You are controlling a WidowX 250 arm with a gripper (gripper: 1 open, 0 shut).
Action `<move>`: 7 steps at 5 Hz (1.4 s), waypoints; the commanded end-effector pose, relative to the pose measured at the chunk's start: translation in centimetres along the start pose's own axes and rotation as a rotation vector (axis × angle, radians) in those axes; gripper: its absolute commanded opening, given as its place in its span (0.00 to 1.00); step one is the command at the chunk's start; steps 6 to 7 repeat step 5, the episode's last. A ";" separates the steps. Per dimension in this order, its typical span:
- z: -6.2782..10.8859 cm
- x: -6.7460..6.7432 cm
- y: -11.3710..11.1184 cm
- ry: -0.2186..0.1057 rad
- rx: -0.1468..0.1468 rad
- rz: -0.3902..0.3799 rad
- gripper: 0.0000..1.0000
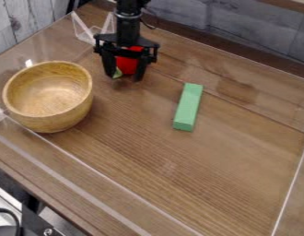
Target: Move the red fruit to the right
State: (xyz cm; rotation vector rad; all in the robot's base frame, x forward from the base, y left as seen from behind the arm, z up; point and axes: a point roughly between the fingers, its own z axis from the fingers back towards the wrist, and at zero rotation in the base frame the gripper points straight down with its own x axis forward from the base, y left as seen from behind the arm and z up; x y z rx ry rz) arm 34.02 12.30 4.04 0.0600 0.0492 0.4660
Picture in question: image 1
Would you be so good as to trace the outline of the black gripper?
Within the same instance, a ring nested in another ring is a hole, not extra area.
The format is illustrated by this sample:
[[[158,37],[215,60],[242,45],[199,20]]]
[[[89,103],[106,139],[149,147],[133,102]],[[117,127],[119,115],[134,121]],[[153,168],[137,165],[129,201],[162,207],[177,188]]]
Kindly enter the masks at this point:
[[[141,14],[126,15],[115,12],[114,16],[115,32],[94,35],[94,52],[102,57],[103,71],[109,77],[113,77],[117,71],[117,55],[137,58],[133,80],[138,82],[142,80],[147,65],[157,62],[159,44],[145,39],[139,34]]]

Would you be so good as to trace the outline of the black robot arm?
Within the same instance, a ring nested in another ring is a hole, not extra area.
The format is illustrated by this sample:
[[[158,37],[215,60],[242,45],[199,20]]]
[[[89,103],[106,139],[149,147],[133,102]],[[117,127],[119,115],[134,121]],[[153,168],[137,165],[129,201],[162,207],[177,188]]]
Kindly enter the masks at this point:
[[[103,71],[109,77],[117,72],[117,58],[137,59],[134,82],[142,80],[147,65],[157,62],[159,44],[141,36],[142,9],[150,0],[117,0],[114,33],[97,33],[94,53],[102,57]]]

